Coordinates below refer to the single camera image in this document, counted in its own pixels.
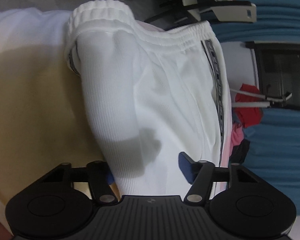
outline ribbed fabric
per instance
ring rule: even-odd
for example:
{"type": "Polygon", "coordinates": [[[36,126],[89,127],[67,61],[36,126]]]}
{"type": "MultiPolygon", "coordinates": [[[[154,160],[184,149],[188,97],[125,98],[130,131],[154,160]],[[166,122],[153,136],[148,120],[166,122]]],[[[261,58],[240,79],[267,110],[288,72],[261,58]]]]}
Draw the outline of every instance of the ribbed fabric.
{"type": "Polygon", "coordinates": [[[209,23],[149,31],[112,0],[71,15],[65,56],[71,52],[81,75],[90,126],[122,194],[184,197],[190,185],[178,168],[180,151],[219,165],[215,83],[201,44],[207,39],[228,106],[225,63],[209,23]]]}

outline yellow surface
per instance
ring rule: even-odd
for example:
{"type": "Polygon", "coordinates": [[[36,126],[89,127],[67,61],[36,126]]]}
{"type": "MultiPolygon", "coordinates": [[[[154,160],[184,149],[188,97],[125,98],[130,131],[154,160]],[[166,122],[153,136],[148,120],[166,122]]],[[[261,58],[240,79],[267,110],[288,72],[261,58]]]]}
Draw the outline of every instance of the yellow surface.
{"type": "Polygon", "coordinates": [[[62,55],[62,47],[52,46],[0,54],[0,201],[4,205],[62,162],[80,167],[103,159],[85,115],[81,80],[62,55]]]}

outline pink cloth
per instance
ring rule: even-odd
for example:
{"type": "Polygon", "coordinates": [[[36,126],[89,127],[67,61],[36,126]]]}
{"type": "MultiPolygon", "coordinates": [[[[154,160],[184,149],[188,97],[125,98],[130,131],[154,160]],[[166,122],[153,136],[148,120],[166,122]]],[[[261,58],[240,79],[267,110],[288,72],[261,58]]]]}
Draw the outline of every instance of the pink cloth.
{"type": "Polygon", "coordinates": [[[232,124],[231,140],[230,140],[230,155],[234,146],[239,145],[243,140],[242,124],[232,124]]]}

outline blue curtain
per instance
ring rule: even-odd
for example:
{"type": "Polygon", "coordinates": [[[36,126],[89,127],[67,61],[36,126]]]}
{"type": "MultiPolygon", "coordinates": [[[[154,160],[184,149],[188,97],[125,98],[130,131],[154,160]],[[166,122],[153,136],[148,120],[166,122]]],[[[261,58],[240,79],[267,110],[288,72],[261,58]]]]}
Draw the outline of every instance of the blue curtain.
{"type": "Polygon", "coordinates": [[[290,197],[300,215],[300,111],[265,109],[244,134],[251,143],[243,165],[290,197]]]}
{"type": "Polygon", "coordinates": [[[300,42],[300,0],[247,0],[257,6],[255,23],[212,25],[220,42],[292,41],[300,42]]]}

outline elastic waistband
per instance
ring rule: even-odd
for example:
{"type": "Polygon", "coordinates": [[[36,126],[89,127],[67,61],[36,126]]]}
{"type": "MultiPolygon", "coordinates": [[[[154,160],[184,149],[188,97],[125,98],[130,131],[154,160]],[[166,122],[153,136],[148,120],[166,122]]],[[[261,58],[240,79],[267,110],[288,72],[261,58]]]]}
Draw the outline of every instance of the elastic waistband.
{"type": "Polygon", "coordinates": [[[138,24],[126,4],[114,0],[96,0],[80,5],[71,14],[65,56],[68,57],[76,38],[82,32],[115,32],[120,29],[134,33],[148,49],[165,53],[169,50],[186,49],[200,40],[216,39],[208,22],[187,25],[167,32],[149,31],[138,24]]]}

